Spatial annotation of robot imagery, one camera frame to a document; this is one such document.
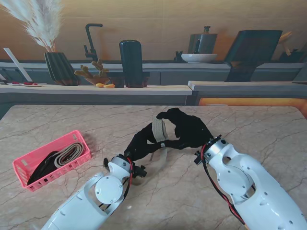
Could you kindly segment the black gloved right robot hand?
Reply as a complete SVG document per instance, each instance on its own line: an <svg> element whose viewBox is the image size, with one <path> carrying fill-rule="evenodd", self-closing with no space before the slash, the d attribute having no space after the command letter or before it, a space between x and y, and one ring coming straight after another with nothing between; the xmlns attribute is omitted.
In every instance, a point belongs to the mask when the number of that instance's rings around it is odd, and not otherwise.
<svg viewBox="0 0 307 230"><path fill-rule="evenodd" d="M160 112L157 119L167 119L175 125L176 140L166 140L161 145L167 148L182 150L185 148L198 148L213 139L202 120L194 115L188 115L179 108L171 108Z"/></svg>

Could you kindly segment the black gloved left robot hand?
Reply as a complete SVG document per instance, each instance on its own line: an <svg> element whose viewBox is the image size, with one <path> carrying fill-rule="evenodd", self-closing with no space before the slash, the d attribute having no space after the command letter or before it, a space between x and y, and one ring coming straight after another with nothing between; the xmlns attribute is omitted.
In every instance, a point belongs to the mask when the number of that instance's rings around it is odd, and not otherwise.
<svg viewBox="0 0 307 230"><path fill-rule="evenodd" d="M166 147L168 142L168 140L157 141L155 139L152 123L150 123L134 135L124 151L124 156L130 158L131 161L137 161L162 147Z"/></svg>

